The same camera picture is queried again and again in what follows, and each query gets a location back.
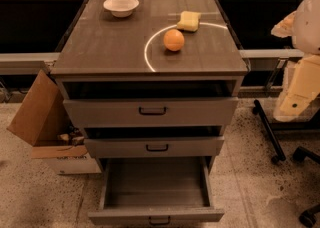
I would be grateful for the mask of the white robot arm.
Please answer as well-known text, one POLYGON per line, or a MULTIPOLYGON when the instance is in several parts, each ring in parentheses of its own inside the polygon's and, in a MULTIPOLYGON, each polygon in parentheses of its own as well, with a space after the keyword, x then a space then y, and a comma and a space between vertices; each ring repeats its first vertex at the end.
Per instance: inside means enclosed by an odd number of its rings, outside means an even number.
POLYGON ((291 37, 293 47, 304 53, 296 64, 285 69, 283 90, 273 111, 277 121, 288 122, 320 94, 320 0, 303 0, 272 28, 271 34, 291 37))

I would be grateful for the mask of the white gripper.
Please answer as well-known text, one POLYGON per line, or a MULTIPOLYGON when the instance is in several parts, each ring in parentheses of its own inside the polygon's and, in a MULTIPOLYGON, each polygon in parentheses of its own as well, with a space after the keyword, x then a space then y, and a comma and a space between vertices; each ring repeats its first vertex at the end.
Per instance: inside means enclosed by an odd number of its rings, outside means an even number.
POLYGON ((305 111, 320 94, 320 56, 306 54, 298 62, 289 61, 284 70, 282 92, 273 117, 289 122, 305 111))

